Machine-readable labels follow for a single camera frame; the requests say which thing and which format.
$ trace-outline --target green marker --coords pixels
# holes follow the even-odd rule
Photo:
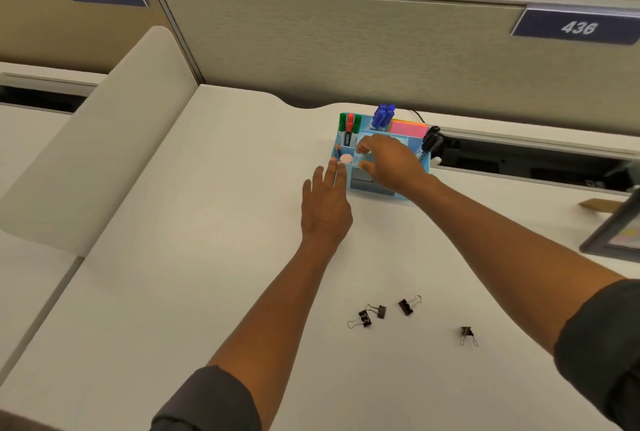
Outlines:
[[[360,124],[362,124],[362,116],[356,114],[356,120],[353,122],[353,132],[351,133],[351,142],[349,146],[354,146],[358,142],[358,135],[360,134]]]
[[[338,125],[338,144],[344,146],[344,135],[347,131],[347,113],[340,114],[340,124]]]

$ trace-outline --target rolled-up sleeve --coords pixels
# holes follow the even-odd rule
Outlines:
[[[604,416],[640,430],[640,281],[618,281],[584,303],[561,331],[554,358]]]
[[[249,390],[218,366],[196,370],[152,420],[151,431],[261,431]]]

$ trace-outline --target desk organizer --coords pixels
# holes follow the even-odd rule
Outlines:
[[[364,114],[360,114],[360,115],[362,116],[362,125],[368,126],[371,123],[372,116],[366,116]],[[333,142],[333,150],[332,150],[331,156],[340,158],[335,148],[336,144],[340,144],[340,152],[342,154],[347,153],[353,156],[353,162],[344,163],[344,166],[347,168],[347,188],[354,189],[354,190],[368,191],[368,192],[378,193],[378,194],[387,195],[387,196],[393,196],[395,198],[400,198],[401,200],[405,200],[404,196],[397,194],[395,191],[391,191],[375,183],[371,178],[371,176],[369,176],[369,174],[366,171],[358,168],[358,163],[362,160],[375,161],[372,153],[369,153],[367,155],[356,154],[356,148],[355,148],[364,136],[373,135],[373,134],[382,134],[382,135],[389,135],[391,137],[395,137],[402,144],[404,144],[405,146],[408,146],[408,148],[412,152],[418,151],[418,149],[420,148],[420,145],[422,144],[421,137],[412,137],[408,135],[392,134],[390,132],[384,132],[384,131],[361,129],[360,133],[358,134],[358,139],[356,143],[353,144],[353,146],[344,146],[340,144],[340,142],[342,141],[340,132],[336,131],[335,141]],[[423,160],[423,163],[422,163],[424,166],[424,170],[427,173],[429,173],[430,160],[431,160],[431,156],[427,154],[427,157]]]

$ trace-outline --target binder clip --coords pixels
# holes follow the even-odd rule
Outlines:
[[[367,310],[362,310],[358,313],[358,316],[360,316],[357,320],[351,320],[350,322],[347,322],[347,326],[349,327],[349,329],[353,329],[354,327],[357,327],[358,325],[363,325],[365,328],[367,328],[370,324],[371,324],[371,318],[369,318],[369,313],[367,313]]]
[[[415,295],[415,297],[412,300],[409,300],[409,301],[402,300],[398,304],[402,308],[402,311],[404,311],[404,314],[409,316],[411,313],[413,313],[413,308],[415,308],[415,306],[418,303],[422,303],[422,297],[420,295]]]
[[[372,311],[373,313],[377,314],[380,320],[383,320],[385,317],[385,314],[387,314],[387,307],[382,305],[380,306],[367,305],[365,306],[365,310]]]
[[[474,333],[471,331],[471,327],[460,327],[460,346],[465,344],[467,337],[471,339],[471,343],[473,343],[474,346],[479,346]]]

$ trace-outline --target green marker cap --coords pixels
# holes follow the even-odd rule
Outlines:
[[[347,130],[347,113],[340,114],[340,124],[338,125],[338,131],[344,132]]]
[[[356,114],[356,120],[353,122],[353,134],[360,133],[360,124],[362,124],[362,116]]]

